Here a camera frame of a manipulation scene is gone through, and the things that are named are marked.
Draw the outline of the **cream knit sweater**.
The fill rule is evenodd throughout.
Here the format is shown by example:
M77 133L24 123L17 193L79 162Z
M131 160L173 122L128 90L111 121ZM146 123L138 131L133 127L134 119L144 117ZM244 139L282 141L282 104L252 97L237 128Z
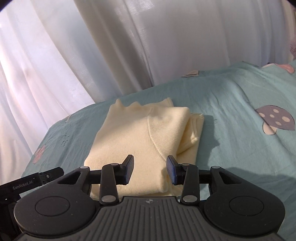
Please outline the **cream knit sweater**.
M84 165L91 170L106 164L122 163L134 157L128 185L117 187L123 196L180 196L181 185L173 185L166 159L194 164L204 124L201 113L175 107L170 98L158 103L124 106L117 99L97 132Z

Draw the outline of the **white sheer curtain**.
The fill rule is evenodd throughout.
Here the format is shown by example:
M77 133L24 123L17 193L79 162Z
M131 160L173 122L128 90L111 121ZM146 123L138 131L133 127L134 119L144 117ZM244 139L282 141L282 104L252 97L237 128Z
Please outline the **white sheer curtain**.
M288 1L11 1L1 10L1 169L23 169L56 121L239 61L286 63Z

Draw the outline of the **teal mushroom print bedsheet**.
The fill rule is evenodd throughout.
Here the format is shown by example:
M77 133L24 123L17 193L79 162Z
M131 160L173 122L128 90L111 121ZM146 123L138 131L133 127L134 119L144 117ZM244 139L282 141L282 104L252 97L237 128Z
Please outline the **teal mushroom print bedsheet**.
M238 63L202 71L119 98L124 106L158 103L201 113L196 162L220 166L277 196L285 206L279 234L295 240L295 63L262 68ZM90 105L51 126L24 175L85 166L97 132L117 99Z

